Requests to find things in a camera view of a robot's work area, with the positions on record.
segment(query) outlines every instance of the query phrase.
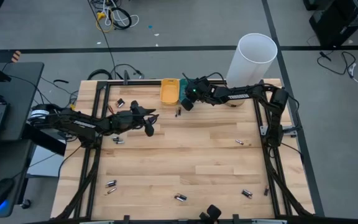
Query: white cylinder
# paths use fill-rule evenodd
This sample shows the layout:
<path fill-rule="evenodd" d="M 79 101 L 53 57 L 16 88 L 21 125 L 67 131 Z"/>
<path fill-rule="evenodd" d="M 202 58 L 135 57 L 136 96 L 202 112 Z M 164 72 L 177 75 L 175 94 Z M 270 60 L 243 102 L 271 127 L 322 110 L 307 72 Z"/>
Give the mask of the white cylinder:
<path fill-rule="evenodd" d="M 237 46 L 227 72 L 229 88 L 254 85 L 263 78 L 277 56 L 277 46 L 263 34 L 247 34 Z"/>

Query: black desk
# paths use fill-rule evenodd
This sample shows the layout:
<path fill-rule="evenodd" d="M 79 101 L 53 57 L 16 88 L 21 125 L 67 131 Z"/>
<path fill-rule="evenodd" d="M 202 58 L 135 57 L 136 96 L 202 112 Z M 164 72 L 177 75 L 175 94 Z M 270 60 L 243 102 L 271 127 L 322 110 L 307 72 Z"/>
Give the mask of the black desk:
<path fill-rule="evenodd" d="M 0 63 L 0 69 L 4 66 L 5 63 Z M 4 73 L 23 78 L 37 86 L 43 69 L 44 64 L 40 62 L 9 63 Z M 0 218 L 9 216 L 13 206 L 22 200 L 27 183 L 26 169 L 31 162 L 35 144 L 64 155 L 65 144 L 27 124 L 35 93 L 34 86 L 17 78 L 0 83 L 0 95 L 9 103 L 0 131 L 0 180 L 22 172 L 15 177 L 15 185 L 7 203 L 0 209 Z"/>

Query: blue light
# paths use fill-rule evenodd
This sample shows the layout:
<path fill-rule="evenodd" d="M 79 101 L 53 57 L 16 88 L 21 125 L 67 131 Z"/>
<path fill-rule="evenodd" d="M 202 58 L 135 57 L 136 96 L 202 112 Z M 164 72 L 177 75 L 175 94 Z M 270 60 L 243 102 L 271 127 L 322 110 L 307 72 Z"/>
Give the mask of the blue light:
<path fill-rule="evenodd" d="M 3 208 L 5 208 L 8 205 L 8 201 L 5 200 L 1 205 L 0 205 L 0 210 L 2 210 Z"/>

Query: wooden tabletop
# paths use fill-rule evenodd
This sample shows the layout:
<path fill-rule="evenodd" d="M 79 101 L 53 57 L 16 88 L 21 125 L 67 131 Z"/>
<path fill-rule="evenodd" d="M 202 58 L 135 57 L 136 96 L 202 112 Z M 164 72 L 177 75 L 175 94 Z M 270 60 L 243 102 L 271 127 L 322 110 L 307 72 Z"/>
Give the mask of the wooden tabletop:
<path fill-rule="evenodd" d="M 281 85 L 279 79 L 264 81 Z M 96 82 L 81 83 L 77 111 L 91 114 Z M 120 98 L 126 104 L 118 109 L 114 103 Z M 238 108 L 196 103 L 189 112 L 182 109 L 176 118 L 179 105 L 162 105 L 159 86 L 111 87 L 109 104 L 116 111 L 128 110 L 132 100 L 144 108 L 157 109 L 155 114 L 160 116 L 155 132 L 147 137 L 144 129 L 128 131 L 120 135 L 125 144 L 114 144 L 111 137 L 104 137 L 93 220 L 122 220 L 124 215 L 130 215 L 131 220 L 199 219 L 211 204 L 222 211 L 220 218 L 232 218 L 232 214 L 239 214 L 240 218 L 274 217 L 270 193 L 264 196 L 268 182 L 252 100 Z M 291 124 L 288 109 L 282 124 Z M 296 138 L 290 136 L 284 136 L 282 142 L 298 147 Z M 69 143 L 65 156 L 79 145 L 78 141 Z M 62 212 L 77 191 L 84 151 L 78 150 L 63 165 L 51 217 Z M 279 147 L 279 151 L 288 188 L 313 213 L 299 153 L 286 146 Z M 105 185 L 110 180 L 117 180 L 117 190 L 107 195 L 109 189 Z M 251 191 L 253 198 L 243 196 L 242 189 Z M 276 189 L 284 214 L 282 196 Z M 187 196 L 187 200 L 174 199 L 177 193 Z M 81 215 L 85 214 L 87 198 L 88 192 Z"/>

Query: black metal frame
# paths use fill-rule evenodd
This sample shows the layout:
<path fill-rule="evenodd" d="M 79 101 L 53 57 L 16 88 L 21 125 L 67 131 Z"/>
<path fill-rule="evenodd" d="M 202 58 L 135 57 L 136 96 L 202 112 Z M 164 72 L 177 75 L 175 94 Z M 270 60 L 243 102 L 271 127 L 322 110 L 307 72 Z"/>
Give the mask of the black metal frame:
<path fill-rule="evenodd" d="M 222 85 L 223 81 L 222 80 L 211 80 L 210 81 L 212 84 L 215 85 Z M 92 111 L 92 116 L 96 116 L 97 112 L 98 112 L 98 106 L 99 106 L 99 99 L 100 99 L 100 93 L 102 89 L 105 89 L 104 92 L 104 99 L 103 99 L 103 107 L 102 107 L 102 112 L 101 112 L 101 117 L 105 117 L 107 110 L 108 110 L 108 101 L 109 101 L 109 93 L 110 93 L 110 88 L 112 86 L 121 86 L 124 85 L 124 80 L 114 80 L 111 82 L 107 82 L 107 81 L 98 81 L 98 84 L 96 85 L 96 93 L 95 93 L 95 98 L 94 98 L 94 104 L 93 104 L 93 111 Z M 128 80 L 127 81 L 127 85 L 161 85 L 161 81 L 160 80 Z M 254 100 L 254 106 L 255 106 L 255 115 L 257 117 L 257 124 L 258 124 L 258 130 L 259 130 L 259 134 L 260 134 L 260 139 L 262 140 L 262 133 L 260 132 L 260 127 L 263 126 L 263 121 L 262 121 L 262 115 L 260 112 L 260 108 L 259 108 L 259 103 Z M 270 114 L 267 110 L 265 110 L 266 113 L 266 117 L 267 117 L 267 122 L 268 124 L 270 124 Z M 265 165 L 270 162 L 270 156 L 269 156 L 269 151 L 268 149 L 264 146 L 264 144 L 262 144 L 262 149 L 263 149 L 263 154 L 264 154 L 264 159 L 265 159 Z M 86 172 L 88 170 L 88 165 L 89 165 L 89 159 L 90 159 L 90 150 L 91 149 L 86 149 L 85 151 L 85 156 L 84 156 L 84 161 L 83 161 L 83 167 L 81 170 L 81 177 L 80 177 L 80 185 L 83 183 L 85 177 L 86 177 Z M 278 149 L 275 148 L 273 149 L 274 153 L 276 155 L 275 158 L 275 163 L 277 166 L 277 174 L 279 175 L 279 177 L 281 178 L 281 180 L 283 182 L 285 182 L 285 178 L 284 178 L 284 173 L 283 173 L 283 169 L 282 169 L 282 163 L 280 160 L 280 155 L 278 153 Z M 98 148 L 96 149 L 96 153 L 94 156 L 94 163 L 96 163 L 96 166 L 99 166 L 99 160 L 100 160 L 100 153 L 101 153 L 101 149 Z M 94 179 L 91 182 L 91 187 L 89 190 L 89 197 L 88 197 L 88 202 L 87 202 L 87 208 L 86 208 L 86 218 L 91 218 L 92 215 L 92 209 L 93 209 L 93 200 L 94 200 L 94 193 L 95 193 L 95 186 L 96 186 L 96 178 L 97 175 L 94 177 Z M 272 198 L 272 206 L 273 206 L 273 212 L 276 218 L 278 218 L 279 216 L 282 216 L 280 213 L 280 208 L 278 206 L 278 199 L 277 199 L 277 192 L 276 192 L 276 188 L 275 188 L 275 182 L 272 179 L 271 176 L 267 176 L 268 178 L 268 184 L 270 187 L 270 195 Z M 284 204 L 285 204 L 285 211 L 286 214 L 291 216 L 292 212 L 291 212 L 291 205 L 288 201 L 288 199 L 283 195 L 283 200 L 284 200 Z M 82 204 L 82 199 L 80 200 L 80 202 L 77 204 L 76 208 L 75 208 L 75 212 L 74 212 L 74 218 L 78 218 L 80 217 L 80 211 L 81 211 L 81 204 Z M 177 222 L 177 220 L 160 220 L 158 222 L 162 222 L 162 223 L 171 223 L 172 221 Z M 223 221 L 227 221 L 229 223 L 232 223 L 233 220 L 221 220 L 221 222 Z M 139 220 L 137 222 L 153 222 L 155 223 L 154 220 Z"/>

